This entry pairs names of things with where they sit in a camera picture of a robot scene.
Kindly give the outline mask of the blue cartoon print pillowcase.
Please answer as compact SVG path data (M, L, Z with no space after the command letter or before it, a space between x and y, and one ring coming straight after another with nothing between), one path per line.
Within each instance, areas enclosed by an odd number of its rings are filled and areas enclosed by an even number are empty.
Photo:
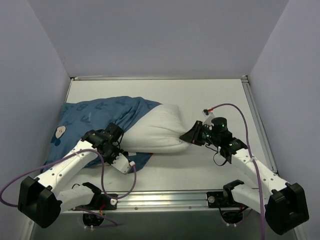
M159 105L156 101L129 96L65 103L44 164L48 165L62 159L90 130L104 130L113 123L127 132L138 120Z

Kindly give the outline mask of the white pillow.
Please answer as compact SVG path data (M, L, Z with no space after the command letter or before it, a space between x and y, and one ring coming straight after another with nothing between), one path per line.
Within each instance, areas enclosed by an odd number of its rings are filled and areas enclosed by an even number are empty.
M187 150L191 145L180 139L186 132L179 106L161 104L125 131L120 145L126 152L178 153Z

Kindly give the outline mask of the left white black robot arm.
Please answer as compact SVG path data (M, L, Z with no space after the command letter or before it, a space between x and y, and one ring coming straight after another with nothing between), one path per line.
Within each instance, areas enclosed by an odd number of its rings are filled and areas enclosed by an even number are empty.
M100 207L115 208L117 195L103 196L102 188L85 182L64 190L65 185L89 162L100 159L123 174L131 166L120 149L119 140L124 130L110 123L106 129L90 130L61 160L49 166L35 178L26 177L20 184L18 210L47 228L58 216L68 210L85 206L90 210Z

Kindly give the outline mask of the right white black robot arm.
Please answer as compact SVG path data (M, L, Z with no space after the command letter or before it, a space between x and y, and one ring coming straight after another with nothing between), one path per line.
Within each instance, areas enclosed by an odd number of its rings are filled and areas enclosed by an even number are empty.
M249 207L262 214L268 226L278 235L309 220L303 187L282 179L250 156L249 147L228 130L226 118L215 117L211 125L197 121L180 139L197 146L215 146L225 163L238 168L256 185L253 189L238 179L227 183L223 186L222 198L216 204Z

